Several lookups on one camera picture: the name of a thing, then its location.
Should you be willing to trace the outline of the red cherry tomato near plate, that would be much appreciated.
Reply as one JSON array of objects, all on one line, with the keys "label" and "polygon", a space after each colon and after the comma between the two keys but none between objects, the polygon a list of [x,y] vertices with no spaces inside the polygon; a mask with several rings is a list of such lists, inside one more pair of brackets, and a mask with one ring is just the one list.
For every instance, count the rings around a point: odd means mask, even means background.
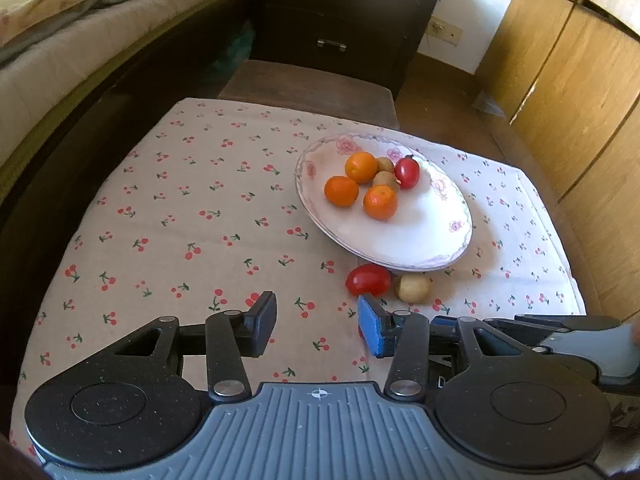
[{"label": "red cherry tomato near plate", "polygon": [[390,289],[392,274],[374,263],[366,263],[351,270],[345,280],[345,286],[352,296],[370,294],[382,296]]}]

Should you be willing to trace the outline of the cherry print tablecloth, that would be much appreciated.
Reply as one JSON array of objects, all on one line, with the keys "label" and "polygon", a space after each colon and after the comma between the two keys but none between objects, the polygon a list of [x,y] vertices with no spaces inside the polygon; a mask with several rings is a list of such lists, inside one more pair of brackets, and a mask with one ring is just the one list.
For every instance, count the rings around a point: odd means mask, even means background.
[{"label": "cherry print tablecloth", "polygon": [[[55,231],[55,265],[17,379],[10,443],[32,454],[24,408],[35,388],[158,316],[186,324],[218,310],[278,298],[253,384],[382,380],[358,335],[345,280],[357,260],[329,240],[298,200],[299,154],[338,136],[359,150],[374,127],[328,116],[186,99],[133,148],[85,203],[79,226]],[[493,318],[581,314],[584,300],[548,211],[516,168],[400,134],[446,171],[469,204],[473,236],[452,266],[430,276],[418,312]]]}]

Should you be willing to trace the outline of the dark wooden drawer cabinet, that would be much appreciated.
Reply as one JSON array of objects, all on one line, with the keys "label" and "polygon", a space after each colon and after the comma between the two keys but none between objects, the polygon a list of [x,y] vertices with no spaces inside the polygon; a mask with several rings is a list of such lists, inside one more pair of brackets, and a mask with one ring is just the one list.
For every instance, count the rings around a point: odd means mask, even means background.
[{"label": "dark wooden drawer cabinet", "polygon": [[398,93],[437,0],[253,0],[256,60],[324,70]]}]

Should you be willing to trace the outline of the light wooden wardrobe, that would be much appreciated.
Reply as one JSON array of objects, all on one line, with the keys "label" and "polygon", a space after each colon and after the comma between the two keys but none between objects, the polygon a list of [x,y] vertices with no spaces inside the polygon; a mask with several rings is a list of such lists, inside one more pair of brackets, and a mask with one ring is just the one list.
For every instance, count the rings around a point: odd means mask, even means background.
[{"label": "light wooden wardrobe", "polygon": [[477,78],[592,314],[639,316],[639,0],[511,0]]}]

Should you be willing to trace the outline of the orange mandarin on plate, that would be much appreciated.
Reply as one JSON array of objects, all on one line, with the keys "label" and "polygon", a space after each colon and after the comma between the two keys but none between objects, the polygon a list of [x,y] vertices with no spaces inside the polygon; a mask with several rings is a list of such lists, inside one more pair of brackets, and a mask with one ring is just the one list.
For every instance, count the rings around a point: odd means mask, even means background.
[{"label": "orange mandarin on plate", "polygon": [[367,184],[378,173],[378,160],[368,152],[357,152],[345,162],[345,174],[357,184]]}]

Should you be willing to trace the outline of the orange mandarin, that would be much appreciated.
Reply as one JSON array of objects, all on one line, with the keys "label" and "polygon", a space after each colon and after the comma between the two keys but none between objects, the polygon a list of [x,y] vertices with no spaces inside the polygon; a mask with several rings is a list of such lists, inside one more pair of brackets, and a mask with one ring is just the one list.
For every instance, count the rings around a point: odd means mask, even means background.
[{"label": "orange mandarin", "polygon": [[367,184],[378,173],[378,160],[368,152],[357,152],[345,162],[345,174],[357,184]]},{"label": "orange mandarin", "polygon": [[386,221],[396,214],[397,193],[386,185],[371,186],[363,197],[363,210],[372,219]]}]

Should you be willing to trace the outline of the dark wooden stool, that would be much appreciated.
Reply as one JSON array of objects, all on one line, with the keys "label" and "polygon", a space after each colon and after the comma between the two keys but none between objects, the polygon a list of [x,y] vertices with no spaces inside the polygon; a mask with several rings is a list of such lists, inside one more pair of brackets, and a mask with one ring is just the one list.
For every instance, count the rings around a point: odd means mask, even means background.
[{"label": "dark wooden stool", "polygon": [[393,95],[387,88],[295,65],[247,60],[218,98],[399,128]]}]

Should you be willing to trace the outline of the beige mattress bed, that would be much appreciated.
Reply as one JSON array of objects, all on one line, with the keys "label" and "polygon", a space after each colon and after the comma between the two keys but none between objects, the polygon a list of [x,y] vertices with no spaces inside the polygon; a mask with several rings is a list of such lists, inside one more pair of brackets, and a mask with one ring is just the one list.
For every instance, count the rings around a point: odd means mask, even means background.
[{"label": "beige mattress bed", "polygon": [[112,58],[207,0],[88,0],[1,49],[1,161]]}]

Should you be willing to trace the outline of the small orange kumquat on plate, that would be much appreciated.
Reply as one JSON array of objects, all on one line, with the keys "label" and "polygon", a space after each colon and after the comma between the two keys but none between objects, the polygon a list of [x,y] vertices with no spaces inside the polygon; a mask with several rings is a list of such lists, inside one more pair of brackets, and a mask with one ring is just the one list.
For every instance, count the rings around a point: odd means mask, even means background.
[{"label": "small orange kumquat on plate", "polygon": [[359,196],[359,185],[346,176],[330,177],[323,188],[324,196],[334,206],[348,208]]}]

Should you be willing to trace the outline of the white wall socket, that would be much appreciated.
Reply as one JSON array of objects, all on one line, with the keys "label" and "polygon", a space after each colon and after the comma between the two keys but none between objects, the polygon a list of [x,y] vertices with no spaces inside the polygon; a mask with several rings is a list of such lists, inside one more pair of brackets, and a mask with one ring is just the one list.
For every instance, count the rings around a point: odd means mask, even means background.
[{"label": "white wall socket", "polygon": [[436,16],[432,16],[426,29],[427,36],[445,41],[447,44],[457,46],[463,34],[463,30],[451,25]]}]

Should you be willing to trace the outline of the red cherry tomato on plate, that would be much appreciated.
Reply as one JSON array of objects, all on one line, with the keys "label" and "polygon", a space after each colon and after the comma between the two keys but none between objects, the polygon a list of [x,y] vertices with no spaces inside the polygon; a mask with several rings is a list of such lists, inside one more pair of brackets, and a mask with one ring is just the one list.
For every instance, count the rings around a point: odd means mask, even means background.
[{"label": "red cherry tomato on plate", "polygon": [[412,155],[407,155],[396,162],[394,175],[402,190],[411,190],[420,181],[420,164]]}]

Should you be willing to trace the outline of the white floral plate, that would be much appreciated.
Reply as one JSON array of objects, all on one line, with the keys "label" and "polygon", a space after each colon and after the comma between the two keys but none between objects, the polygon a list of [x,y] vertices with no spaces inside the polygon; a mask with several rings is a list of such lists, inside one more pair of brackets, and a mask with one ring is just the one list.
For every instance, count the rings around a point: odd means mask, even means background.
[{"label": "white floral plate", "polygon": [[300,154],[296,192],[335,243],[363,260],[430,272],[471,245],[473,221],[460,188],[415,148],[379,134],[326,136]]}]

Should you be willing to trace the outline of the tan longan on plate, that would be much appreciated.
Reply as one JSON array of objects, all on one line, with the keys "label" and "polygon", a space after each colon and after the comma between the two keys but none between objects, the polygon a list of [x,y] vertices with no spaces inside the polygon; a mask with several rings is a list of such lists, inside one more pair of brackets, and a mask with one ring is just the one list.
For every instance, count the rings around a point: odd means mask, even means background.
[{"label": "tan longan on plate", "polygon": [[394,163],[388,157],[378,157],[376,159],[378,163],[378,172],[389,172],[393,174],[395,172]]}]

